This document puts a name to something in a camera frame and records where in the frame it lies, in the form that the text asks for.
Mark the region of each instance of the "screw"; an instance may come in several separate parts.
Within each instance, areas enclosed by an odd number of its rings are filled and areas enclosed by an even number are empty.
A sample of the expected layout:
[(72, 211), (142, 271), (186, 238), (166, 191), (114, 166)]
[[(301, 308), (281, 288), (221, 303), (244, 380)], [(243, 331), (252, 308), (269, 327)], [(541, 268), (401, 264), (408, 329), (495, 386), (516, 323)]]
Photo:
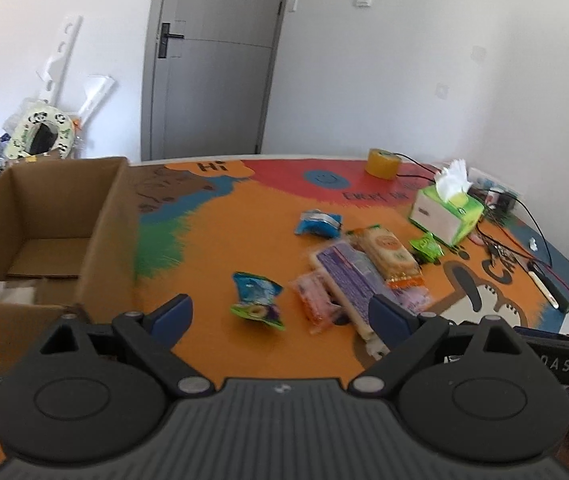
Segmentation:
[(202, 394), (210, 387), (211, 383), (204, 377), (185, 377), (178, 381), (178, 388), (185, 394)]
[(383, 390), (385, 382), (381, 378), (365, 375), (355, 379), (353, 387), (362, 394), (376, 394)]

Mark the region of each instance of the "table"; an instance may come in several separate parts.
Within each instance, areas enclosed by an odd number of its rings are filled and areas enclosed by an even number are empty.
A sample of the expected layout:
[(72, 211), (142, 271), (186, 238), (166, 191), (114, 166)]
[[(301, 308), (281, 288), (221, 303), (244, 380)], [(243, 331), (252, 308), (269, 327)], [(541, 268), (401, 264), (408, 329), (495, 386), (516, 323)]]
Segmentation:
[[(407, 221), (417, 190), (429, 172), (403, 164), (394, 182), (364, 171), (363, 160), (243, 156), (154, 162), (132, 168), (140, 211), (137, 301), (145, 312), (180, 292), (194, 300), (194, 322), (174, 352), (218, 386), (226, 377), (337, 377), (343, 383), (373, 363), (351, 325), (320, 335), (309, 324), (287, 285), (309, 270), (308, 253), (322, 243), (293, 230), (300, 213), (319, 208), (343, 215), (344, 229), (382, 224), (407, 244), (421, 235)], [(511, 235), (527, 244), (540, 236), (512, 219)], [(495, 226), (490, 236), (509, 245)], [(445, 250), (440, 266), (423, 269), (434, 312), (483, 308), (532, 328), (569, 333), (569, 314), (553, 309), (529, 276), (508, 259), (494, 267), (484, 248), (465, 240)], [(569, 261), (553, 246), (554, 269), (569, 285)], [(287, 326), (280, 332), (233, 316), (237, 270), (267, 276), (285, 286), (277, 303)], [(0, 449), (0, 463), (3, 460)]]

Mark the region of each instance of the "biscuit package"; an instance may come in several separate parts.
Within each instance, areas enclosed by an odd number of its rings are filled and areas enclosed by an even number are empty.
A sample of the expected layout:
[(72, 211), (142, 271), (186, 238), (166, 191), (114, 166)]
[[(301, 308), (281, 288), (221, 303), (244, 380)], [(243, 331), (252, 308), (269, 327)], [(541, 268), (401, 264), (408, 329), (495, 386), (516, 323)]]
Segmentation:
[(353, 236), (387, 286), (405, 288), (425, 284), (420, 266), (391, 231), (375, 225), (354, 230)]

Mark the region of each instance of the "pink snack package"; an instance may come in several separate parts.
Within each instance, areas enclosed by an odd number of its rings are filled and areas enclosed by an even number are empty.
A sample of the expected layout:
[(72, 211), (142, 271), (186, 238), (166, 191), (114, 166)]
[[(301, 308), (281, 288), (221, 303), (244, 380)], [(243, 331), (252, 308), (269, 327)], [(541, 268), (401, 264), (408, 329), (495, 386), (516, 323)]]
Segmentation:
[(342, 307), (331, 301), (319, 272), (303, 274), (292, 282), (292, 286), (303, 300), (305, 314), (311, 321), (311, 334), (327, 330), (342, 313)]

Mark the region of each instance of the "door frame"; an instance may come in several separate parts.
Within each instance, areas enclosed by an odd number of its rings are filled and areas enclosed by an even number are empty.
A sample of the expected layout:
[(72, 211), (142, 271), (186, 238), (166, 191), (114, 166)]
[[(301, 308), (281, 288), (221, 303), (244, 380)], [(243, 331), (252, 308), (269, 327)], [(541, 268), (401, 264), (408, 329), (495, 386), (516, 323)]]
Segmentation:
[[(277, 47), (280, 40), (280, 31), (282, 30), (282, 21), (287, 12), (287, 0), (281, 0), (282, 6), (280, 14), (277, 18), (276, 29), (274, 30), (274, 42), (271, 49), (271, 58), (269, 60), (269, 69), (266, 77), (266, 88), (264, 88), (264, 99), (260, 116), (260, 126), (258, 128), (258, 139), (256, 141), (256, 152), (262, 150), (262, 140), (264, 137), (264, 124), (266, 122), (266, 108), (271, 93), (271, 82), (273, 79), (274, 66), (276, 64)], [(140, 158), (143, 162), (154, 160), (153, 146), (151, 140), (152, 131), (152, 115), (153, 115), (153, 86), (154, 74), (156, 68), (156, 59), (158, 56), (158, 44), (160, 42), (160, 20), (162, 18), (162, 4), (164, 0), (151, 0), (149, 7), (149, 22), (147, 26), (147, 34), (144, 44), (144, 64), (142, 69), (142, 103), (140, 110)]]

